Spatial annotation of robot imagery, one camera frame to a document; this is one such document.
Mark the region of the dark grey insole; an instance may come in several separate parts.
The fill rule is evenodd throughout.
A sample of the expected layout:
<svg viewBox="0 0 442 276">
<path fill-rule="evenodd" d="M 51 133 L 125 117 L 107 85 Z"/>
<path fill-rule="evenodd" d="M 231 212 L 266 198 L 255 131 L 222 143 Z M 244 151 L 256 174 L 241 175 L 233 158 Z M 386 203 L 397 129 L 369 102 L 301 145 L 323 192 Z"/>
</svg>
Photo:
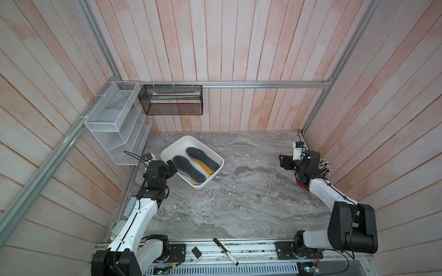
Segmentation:
<svg viewBox="0 0 442 276">
<path fill-rule="evenodd" d="M 195 159 L 197 161 L 201 161 L 205 163 L 207 166 L 209 166 L 212 169 L 217 168 L 217 170 L 220 168 L 220 165 L 218 165 L 213 159 L 211 159 L 206 153 L 204 153 L 202 150 L 195 148 L 195 147 L 188 147 L 186 149 L 187 155 L 191 159 Z"/>
<path fill-rule="evenodd" d="M 198 171 L 187 158 L 183 156 L 175 156 L 172 159 L 175 168 L 185 174 L 194 184 L 202 184 L 206 181 L 205 175 Z"/>
</svg>

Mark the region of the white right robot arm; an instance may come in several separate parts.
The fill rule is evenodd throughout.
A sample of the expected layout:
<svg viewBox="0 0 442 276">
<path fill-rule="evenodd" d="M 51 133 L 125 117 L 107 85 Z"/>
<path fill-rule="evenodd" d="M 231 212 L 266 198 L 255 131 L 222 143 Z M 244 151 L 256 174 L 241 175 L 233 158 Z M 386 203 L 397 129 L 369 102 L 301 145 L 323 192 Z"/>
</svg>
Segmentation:
<svg viewBox="0 0 442 276">
<path fill-rule="evenodd" d="M 279 155 L 280 166 L 295 173 L 299 187 L 320 199 L 331 211 L 326 230 L 298 231 L 292 244 L 299 259 L 319 250 L 373 254 L 378 250 L 375 210 L 339 191 L 326 178 L 327 163 L 318 152 L 296 146 L 292 155 Z"/>
</svg>

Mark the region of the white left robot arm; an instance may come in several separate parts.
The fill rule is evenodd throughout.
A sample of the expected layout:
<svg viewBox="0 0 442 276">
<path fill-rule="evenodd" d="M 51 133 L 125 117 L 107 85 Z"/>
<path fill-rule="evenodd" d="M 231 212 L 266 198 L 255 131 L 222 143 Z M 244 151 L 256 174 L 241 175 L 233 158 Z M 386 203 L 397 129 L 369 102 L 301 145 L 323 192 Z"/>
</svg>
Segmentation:
<svg viewBox="0 0 442 276">
<path fill-rule="evenodd" d="M 130 217 L 107 249 L 94 253 L 91 275 L 142 276 L 154 262 L 169 261 L 168 237 L 153 234 L 145 238 L 145 231 L 161 203 L 168 198 L 166 182 L 176 172 L 172 161 L 148 162 Z"/>
</svg>

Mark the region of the yellow insole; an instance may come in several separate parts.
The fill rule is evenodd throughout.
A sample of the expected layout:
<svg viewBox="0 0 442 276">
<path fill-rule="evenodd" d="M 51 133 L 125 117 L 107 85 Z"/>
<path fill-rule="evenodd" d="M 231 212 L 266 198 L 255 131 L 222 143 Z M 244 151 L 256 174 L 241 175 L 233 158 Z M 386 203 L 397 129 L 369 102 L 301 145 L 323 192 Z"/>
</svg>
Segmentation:
<svg viewBox="0 0 442 276">
<path fill-rule="evenodd" d="M 197 182 L 196 182 L 192 177 L 190 177 L 186 172 L 183 172 L 183 171 L 181 171 L 181 170 L 178 170 L 178 172 L 179 172 L 181 175 L 183 175 L 185 178 L 189 179 L 191 183 L 193 183 L 193 184 L 197 184 Z"/>
<path fill-rule="evenodd" d="M 212 168 L 210 168 L 209 166 L 207 166 L 205 163 L 203 163 L 201 161 L 197 161 L 195 159 L 193 159 L 193 161 L 195 163 L 197 163 L 204 170 L 204 172 L 206 174 L 208 174 L 208 175 L 213 175 L 215 173 L 215 171 L 217 170 L 217 168 L 212 169 Z"/>
</svg>

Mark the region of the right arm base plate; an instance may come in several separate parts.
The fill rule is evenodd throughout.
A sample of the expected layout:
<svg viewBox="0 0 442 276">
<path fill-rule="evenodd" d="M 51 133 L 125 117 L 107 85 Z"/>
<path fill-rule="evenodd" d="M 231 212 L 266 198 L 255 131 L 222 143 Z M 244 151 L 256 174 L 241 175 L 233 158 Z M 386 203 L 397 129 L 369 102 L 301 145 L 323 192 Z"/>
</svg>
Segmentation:
<svg viewBox="0 0 442 276">
<path fill-rule="evenodd" d="M 323 259 L 323 252 L 319 249 L 304 248 L 297 251 L 294 241 L 277 241 L 275 247 L 278 260 Z"/>
</svg>

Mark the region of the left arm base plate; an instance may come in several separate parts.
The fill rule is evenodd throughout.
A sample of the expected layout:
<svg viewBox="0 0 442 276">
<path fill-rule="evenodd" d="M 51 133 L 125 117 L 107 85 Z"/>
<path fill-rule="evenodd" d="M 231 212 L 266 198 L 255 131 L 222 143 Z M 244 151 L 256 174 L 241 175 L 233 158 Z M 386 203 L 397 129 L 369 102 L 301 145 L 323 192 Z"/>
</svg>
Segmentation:
<svg viewBox="0 0 442 276">
<path fill-rule="evenodd" d="M 167 262 L 184 263 L 186 258 L 186 244 L 170 244 Z"/>
</svg>

